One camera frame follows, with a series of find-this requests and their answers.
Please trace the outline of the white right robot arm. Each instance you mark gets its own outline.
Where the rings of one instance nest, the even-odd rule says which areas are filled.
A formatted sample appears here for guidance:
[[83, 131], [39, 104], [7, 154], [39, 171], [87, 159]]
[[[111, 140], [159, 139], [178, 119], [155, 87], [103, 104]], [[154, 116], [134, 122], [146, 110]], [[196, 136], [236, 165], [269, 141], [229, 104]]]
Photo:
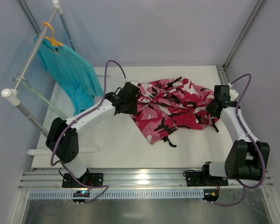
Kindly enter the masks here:
[[233, 141], [225, 161], [208, 161], [202, 166], [205, 177], [261, 181], [264, 178], [270, 147], [261, 142], [242, 117], [238, 103], [231, 99], [227, 85], [216, 85], [214, 99], [206, 110], [225, 124]]

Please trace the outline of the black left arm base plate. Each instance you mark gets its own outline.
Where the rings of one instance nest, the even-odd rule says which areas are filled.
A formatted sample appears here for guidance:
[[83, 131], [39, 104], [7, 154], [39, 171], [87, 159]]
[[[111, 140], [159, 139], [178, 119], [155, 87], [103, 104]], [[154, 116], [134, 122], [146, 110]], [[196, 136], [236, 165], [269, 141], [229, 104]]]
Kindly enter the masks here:
[[[103, 173], [86, 173], [78, 179], [82, 184], [91, 187], [103, 186], [104, 174]], [[63, 188], [82, 188], [83, 186], [77, 183], [69, 173], [63, 175]]]

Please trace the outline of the pink camouflage trousers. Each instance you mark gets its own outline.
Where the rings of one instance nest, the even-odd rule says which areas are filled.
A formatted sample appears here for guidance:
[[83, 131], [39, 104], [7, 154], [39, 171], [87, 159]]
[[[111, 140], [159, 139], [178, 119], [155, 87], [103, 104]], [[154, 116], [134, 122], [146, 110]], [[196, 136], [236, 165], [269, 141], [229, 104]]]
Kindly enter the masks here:
[[137, 113], [132, 116], [145, 139], [151, 145], [162, 140], [169, 142], [169, 135], [179, 128], [203, 130], [209, 126], [218, 132], [218, 118], [207, 112], [214, 99], [214, 92], [178, 77], [139, 83]]

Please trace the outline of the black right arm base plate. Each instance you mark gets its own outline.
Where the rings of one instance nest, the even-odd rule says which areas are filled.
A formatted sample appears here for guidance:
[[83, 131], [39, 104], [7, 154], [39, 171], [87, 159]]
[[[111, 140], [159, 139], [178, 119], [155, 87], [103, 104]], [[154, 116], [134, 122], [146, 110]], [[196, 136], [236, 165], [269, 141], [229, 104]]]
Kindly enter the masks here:
[[183, 176], [186, 179], [188, 187], [221, 187], [228, 186], [228, 180], [222, 177], [213, 177], [202, 171], [195, 171], [193, 169], [185, 170]]

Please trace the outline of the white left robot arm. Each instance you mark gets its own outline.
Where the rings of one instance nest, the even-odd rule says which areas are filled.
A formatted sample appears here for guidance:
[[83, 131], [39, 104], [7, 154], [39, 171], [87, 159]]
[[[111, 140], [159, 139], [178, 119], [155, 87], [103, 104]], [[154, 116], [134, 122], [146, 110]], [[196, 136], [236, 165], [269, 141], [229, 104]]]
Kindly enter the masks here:
[[138, 82], [129, 81], [118, 93], [107, 93], [103, 101], [86, 111], [69, 119], [54, 119], [46, 139], [46, 146], [52, 152], [51, 165], [57, 156], [75, 178], [84, 176], [88, 170], [78, 155], [79, 137], [109, 117], [120, 113], [135, 115], [139, 97]]

